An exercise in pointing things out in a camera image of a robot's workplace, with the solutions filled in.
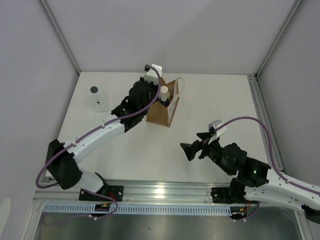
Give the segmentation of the green bottle white cap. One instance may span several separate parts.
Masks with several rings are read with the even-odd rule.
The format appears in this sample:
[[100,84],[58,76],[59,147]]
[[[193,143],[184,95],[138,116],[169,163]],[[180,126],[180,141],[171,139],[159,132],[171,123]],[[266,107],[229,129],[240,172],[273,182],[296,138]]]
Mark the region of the green bottle white cap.
[[159,97],[166,98],[166,99],[170,100],[171,93],[170,93],[169,88],[166,85],[163,85],[160,87]]

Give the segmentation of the orange bottle blue cap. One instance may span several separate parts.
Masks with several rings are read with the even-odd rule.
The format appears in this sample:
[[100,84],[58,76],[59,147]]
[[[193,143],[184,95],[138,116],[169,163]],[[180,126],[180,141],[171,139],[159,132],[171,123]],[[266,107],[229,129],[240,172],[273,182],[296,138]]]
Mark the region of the orange bottle blue cap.
[[161,96],[159,99],[159,102],[165,107],[167,108],[170,104],[170,100],[166,97],[166,96]]

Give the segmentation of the clear bottle black cap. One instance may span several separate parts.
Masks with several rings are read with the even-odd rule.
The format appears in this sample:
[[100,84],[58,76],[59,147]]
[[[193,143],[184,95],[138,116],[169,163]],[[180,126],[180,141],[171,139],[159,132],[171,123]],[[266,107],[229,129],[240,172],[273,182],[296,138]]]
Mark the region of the clear bottle black cap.
[[91,86],[88,96],[96,112],[108,112],[110,110],[108,97],[100,87]]

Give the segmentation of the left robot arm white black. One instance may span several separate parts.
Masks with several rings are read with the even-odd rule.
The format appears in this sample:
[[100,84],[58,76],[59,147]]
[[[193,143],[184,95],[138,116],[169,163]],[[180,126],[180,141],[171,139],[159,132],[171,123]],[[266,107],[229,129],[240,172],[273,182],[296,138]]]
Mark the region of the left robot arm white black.
[[96,200],[108,195],[108,184],[98,173],[80,168],[80,163],[95,149],[139,124],[157,100],[162,82],[135,82],[128,95],[110,115],[86,134],[64,143],[53,140],[47,151],[47,170],[63,190],[72,187],[90,191]]

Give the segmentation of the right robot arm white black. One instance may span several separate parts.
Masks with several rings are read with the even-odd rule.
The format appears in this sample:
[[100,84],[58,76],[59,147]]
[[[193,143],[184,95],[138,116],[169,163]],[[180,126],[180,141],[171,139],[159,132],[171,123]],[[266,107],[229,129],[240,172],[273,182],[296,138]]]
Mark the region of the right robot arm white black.
[[193,143],[181,143],[187,159],[192,161],[196,153],[199,159],[209,158],[232,177],[229,187],[213,187],[214,203],[245,204],[265,202],[302,211],[305,217],[320,222],[320,189],[307,191],[305,183],[294,183],[289,177],[280,177],[267,163],[248,156],[236,143],[222,147],[218,139],[210,140],[209,132],[198,133]]

